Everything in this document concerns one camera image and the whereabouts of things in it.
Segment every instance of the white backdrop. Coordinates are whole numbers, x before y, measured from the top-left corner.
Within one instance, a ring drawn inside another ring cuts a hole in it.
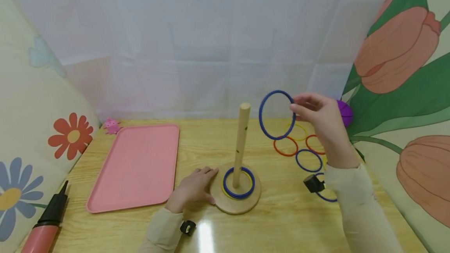
[[[236,117],[240,102],[255,117],[276,89],[339,98],[383,1],[18,0],[102,120]]]

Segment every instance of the left hand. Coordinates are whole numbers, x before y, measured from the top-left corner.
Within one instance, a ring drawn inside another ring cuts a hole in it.
[[[166,209],[172,213],[181,213],[186,203],[201,200],[206,200],[215,205],[216,201],[205,191],[205,188],[217,172],[219,172],[218,168],[204,167],[203,169],[195,169],[172,192],[166,203]]]

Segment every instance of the sleeve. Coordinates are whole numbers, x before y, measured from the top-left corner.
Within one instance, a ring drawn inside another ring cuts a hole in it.
[[[183,213],[174,214],[161,208],[147,228],[138,253],[173,253],[180,241]]]
[[[353,253],[403,252],[362,164],[353,169],[327,165],[325,183],[336,193],[344,234]]]

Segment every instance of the plastic tray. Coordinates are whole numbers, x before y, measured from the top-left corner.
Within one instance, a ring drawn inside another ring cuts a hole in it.
[[[177,125],[121,129],[98,174],[86,208],[114,211],[168,200],[177,166]]]

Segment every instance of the hand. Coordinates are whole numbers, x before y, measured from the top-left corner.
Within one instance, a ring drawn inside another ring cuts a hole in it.
[[[181,183],[172,192],[166,203],[166,209],[172,213],[181,213],[186,203],[200,200],[206,200],[215,205],[216,201],[205,191],[205,188],[217,172],[219,172],[218,168],[195,169],[192,174],[181,180]]]
[[[359,161],[348,139],[338,102],[317,93],[302,93],[293,99],[295,104],[290,105],[291,111],[297,114],[297,120],[314,126],[328,164],[336,168],[358,167]]]

